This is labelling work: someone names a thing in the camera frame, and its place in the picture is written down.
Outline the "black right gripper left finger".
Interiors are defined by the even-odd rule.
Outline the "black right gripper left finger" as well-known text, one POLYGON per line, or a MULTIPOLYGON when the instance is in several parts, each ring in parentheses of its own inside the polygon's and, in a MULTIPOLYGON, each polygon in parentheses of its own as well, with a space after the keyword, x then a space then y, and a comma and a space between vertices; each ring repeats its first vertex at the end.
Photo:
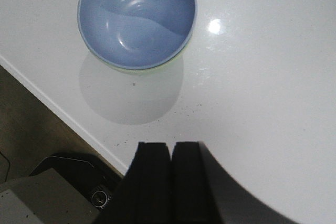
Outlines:
POLYGON ((94 223, 170 223, 170 175, 167 145, 140 142, 112 201, 94 223))

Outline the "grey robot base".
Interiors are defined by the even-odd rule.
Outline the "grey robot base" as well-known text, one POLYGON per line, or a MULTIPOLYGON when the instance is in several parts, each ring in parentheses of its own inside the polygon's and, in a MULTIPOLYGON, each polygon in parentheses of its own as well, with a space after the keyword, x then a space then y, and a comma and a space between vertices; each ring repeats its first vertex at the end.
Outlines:
POLYGON ((1 223, 94 223, 121 176, 98 157, 55 153, 1 183, 1 223))

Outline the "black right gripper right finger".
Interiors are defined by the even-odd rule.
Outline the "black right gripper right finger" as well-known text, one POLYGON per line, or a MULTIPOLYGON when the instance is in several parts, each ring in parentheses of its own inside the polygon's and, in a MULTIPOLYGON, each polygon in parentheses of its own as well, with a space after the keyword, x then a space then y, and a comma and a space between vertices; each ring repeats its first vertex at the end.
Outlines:
POLYGON ((172 154, 173 223, 293 223, 249 193, 201 142, 172 154))

